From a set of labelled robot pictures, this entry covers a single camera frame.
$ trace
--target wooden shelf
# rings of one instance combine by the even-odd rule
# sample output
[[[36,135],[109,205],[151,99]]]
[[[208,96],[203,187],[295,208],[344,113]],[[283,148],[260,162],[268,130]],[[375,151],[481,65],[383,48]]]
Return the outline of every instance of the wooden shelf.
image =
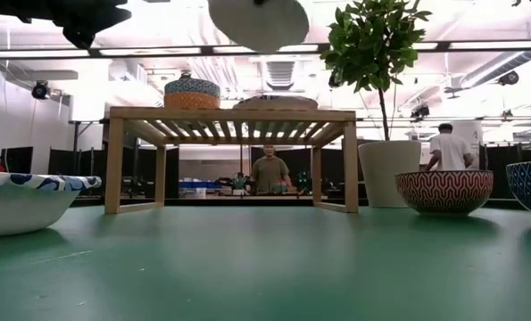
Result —
[[[112,107],[104,211],[107,214],[160,207],[164,198],[167,144],[274,144],[313,147],[311,175],[315,206],[358,213],[356,114],[354,111],[296,111],[293,109],[180,109]],[[158,147],[154,204],[120,206],[124,132]],[[322,202],[320,153],[322,146],[344,136],[345,205]]]
[[[154,145],[325,145],[343,134],[353,111],[212,110],[113,107],[111,119]]]

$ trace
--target green leaves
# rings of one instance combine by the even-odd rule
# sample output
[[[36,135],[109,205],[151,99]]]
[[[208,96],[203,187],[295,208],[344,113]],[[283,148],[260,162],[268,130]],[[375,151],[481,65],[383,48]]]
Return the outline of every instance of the green leaves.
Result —
[[[414,66],[418,52],[413,45],[426,34],[414,22],[432,14],[407,9],[408,2],[359,0],[336,9],[328,35],[332,49],[320,58],[337,71],[338,84],[354,86],[355,93],[376,89],[380,94],[402,84],[398,75]]]

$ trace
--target plant stem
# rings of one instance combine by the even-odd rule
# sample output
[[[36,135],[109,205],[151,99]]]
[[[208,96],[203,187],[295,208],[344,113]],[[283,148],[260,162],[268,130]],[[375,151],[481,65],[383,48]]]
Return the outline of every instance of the plant stem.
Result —
[[[384,105],[384,91],[382,88],[378,89],[378,97],[380,98],[380,110],[382,111],[382,125],[384,126],[384,140],[390,140],[390,132],[388,132],[388,117],[386,116],[386,107]]]

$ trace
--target green tabletop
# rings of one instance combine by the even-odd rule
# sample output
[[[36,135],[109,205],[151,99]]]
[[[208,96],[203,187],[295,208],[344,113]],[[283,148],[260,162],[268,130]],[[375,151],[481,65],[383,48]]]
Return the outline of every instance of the green tabletop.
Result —
[[[0,238],[0,320],[531,321],[526,211],[102,212]]]

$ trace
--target person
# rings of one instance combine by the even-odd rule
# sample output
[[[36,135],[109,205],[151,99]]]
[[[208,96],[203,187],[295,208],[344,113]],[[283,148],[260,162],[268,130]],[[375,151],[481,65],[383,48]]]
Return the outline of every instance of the person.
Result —
[[[463,138],[452,135],[451,124],[441,124],[438,129],[440,135],[432,138],[430,142],[432,158],[426,166],[426,171],[436,164],[436,170],[465,170],[473,163],[468,143]]]
[[[289,169],[285,162],[275,156],[275,146],[264,145],[265,156],[258,159],[252,168],[251,178],[257,182],[257,193],[274,193],[283,182],[291,186]]]

